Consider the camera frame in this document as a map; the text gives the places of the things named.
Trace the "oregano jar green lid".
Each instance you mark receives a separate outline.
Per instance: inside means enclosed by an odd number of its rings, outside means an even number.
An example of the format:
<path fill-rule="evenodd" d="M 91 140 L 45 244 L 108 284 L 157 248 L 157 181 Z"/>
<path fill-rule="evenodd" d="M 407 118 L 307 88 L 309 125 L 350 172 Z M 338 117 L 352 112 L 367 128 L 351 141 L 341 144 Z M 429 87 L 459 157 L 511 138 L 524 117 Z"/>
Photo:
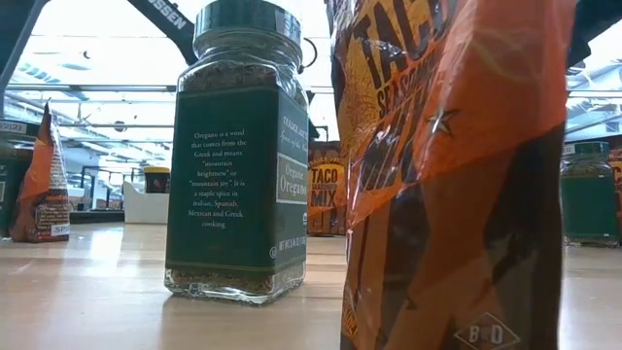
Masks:
<path fill-rule="evenodd" d="M 566 240 L 575 244 L 617 246 L 620 242 L 614 171 L 606 142 L 564 146 L 560 194 Z"/>
<path fill-rule="evenodd" d="M 38 131 L 36 123 L 0 119 L 0 238 L 10 236 L 17 196 Z"/>
<path fill-rule="evenodd" d="M 193 49 L 177 85 L 164 284 L 264 304 L 305 276 L 300 25 L 270 0 L 212 0 Z"/>

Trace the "black spice tin yellow lid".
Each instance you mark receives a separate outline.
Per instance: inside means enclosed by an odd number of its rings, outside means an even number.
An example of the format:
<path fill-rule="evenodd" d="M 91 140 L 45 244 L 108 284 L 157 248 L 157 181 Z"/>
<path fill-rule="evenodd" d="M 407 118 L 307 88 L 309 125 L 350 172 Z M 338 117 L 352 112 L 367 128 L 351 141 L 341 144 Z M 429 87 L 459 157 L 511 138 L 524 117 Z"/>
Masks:
<path fill-rule="evenodd" d="M 170 192 L 170 169 L 163 166 L 145 166 L 146 193 L 169 193 Z"/>

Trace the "white plastic bin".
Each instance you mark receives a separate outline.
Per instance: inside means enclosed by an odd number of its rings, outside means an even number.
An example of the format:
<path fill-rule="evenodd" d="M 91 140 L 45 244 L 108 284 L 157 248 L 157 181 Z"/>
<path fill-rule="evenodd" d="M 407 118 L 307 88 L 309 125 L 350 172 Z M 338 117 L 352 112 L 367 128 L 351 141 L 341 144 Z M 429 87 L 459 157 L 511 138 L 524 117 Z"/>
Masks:
<path fill-rule="evenodd" d="M 169 194 L 138 192 L 129 182 L 124 182 L 123 211 L 126 224 L 166 225 L 168 221 Z"/>

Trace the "long black aluminium crossbar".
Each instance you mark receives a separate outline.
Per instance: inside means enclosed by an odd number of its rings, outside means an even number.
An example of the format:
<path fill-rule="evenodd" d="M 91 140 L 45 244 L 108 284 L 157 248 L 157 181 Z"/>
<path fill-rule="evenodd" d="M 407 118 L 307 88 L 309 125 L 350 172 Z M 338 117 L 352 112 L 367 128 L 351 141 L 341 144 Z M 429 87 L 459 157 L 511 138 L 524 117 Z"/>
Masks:
<path fill-rule="evenodd" d="M 121 210 L 73 211 L 70 213 L 71 225 L 123 223 L 124 212 Z"/>

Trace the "long horizontal overhead bar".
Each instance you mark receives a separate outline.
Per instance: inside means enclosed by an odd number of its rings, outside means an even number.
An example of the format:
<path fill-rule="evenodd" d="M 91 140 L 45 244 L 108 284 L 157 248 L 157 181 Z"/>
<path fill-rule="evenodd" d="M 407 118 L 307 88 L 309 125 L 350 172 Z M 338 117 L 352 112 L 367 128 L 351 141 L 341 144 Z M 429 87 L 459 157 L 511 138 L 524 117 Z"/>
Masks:
<path fill-rule="evenodd" d="M 177 87 L 155 85 L 43 85 L 9 84 L 5 90 L 11 91 L 61 91 L 61 92 L 176 92 Z"/>

